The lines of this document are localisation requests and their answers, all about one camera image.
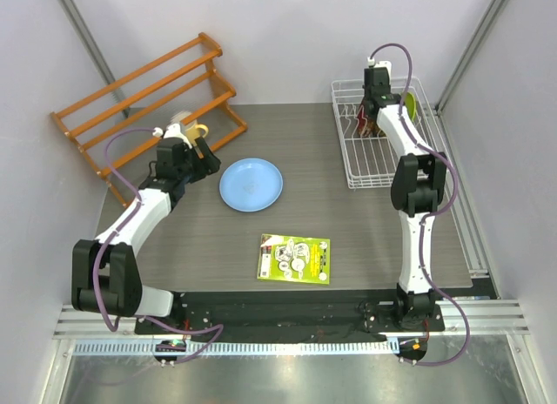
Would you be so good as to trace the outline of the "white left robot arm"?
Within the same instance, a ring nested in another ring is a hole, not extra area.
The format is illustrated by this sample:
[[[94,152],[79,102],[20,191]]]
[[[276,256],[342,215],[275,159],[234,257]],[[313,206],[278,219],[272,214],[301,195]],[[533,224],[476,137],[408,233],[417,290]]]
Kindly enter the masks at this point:
[[[178,332],[185,311],[177,295],[145,285],[136,255],[157,225],[175,209],[185,186],[218,172],[220,160],[203,138],[187,143],[179,137],[159,140],[150,173],[129,207],[94,239],[73,247],[71,304],[78,311],[98,313],[115,332],[122,317],[155,318],[166,333]]]

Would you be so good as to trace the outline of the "light blue plate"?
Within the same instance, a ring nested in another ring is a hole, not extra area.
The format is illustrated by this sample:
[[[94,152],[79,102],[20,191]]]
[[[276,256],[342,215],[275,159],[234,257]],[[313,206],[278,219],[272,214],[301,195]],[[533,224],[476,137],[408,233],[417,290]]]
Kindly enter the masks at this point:
[[[239,212],[258,212],[271,206],[282,193],[279,169],[262,158],[243,158],[226,168],[219,181],[221,199]]]

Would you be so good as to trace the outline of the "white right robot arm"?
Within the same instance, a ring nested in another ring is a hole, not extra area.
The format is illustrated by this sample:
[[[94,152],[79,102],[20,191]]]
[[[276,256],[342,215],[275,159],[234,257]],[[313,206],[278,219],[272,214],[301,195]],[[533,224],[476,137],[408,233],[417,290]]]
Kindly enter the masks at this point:
[[[375,313],[388,328],[418,331],[434,315],[434,290],[428,280],[433,215],[444,197],[446,165],[417,131],[405,107],[406,95],[392,91],[389,62],[368,63],[363,90],[360,117],[386,134],[398,156],[390,196],[402,229],[395,299],[391,306],[378,306]]]

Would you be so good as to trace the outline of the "red patterned plate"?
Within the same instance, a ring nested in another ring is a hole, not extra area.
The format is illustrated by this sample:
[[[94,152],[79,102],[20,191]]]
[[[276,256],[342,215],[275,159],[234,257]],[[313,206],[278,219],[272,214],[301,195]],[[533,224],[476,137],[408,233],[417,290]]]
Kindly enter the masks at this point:
[[[369,138],[373,134],[375,123],[368,118],[363,104],[359,105],[357,115],[356,132],[360,138]]]

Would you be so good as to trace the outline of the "brown yellow-rimmed plate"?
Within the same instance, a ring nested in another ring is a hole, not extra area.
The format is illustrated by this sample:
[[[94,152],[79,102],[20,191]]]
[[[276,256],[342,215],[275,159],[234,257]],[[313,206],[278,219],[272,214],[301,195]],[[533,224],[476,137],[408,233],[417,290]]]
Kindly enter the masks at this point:
[[[383,138],[383,137],[386,136],[386,134],[384,133],[384,131],[383,131],[377,124],[374,124],[374,125],[372,126],[372,135],[373,135],[375,138]]]

